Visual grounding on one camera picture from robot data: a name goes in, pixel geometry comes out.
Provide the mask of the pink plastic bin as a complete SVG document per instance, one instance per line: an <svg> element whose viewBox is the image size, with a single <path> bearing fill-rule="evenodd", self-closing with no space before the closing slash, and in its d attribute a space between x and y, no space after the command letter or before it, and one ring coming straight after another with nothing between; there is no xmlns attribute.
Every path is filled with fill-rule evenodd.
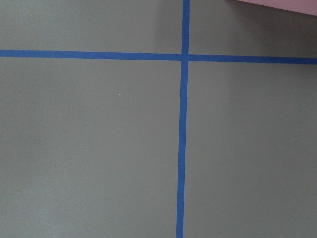
<svg viewBox="0 0 317 238"><path fill-rule="evenodd" d="M240 0L240 2L267 6L311 16L317 15L317 0Z"/></svg>

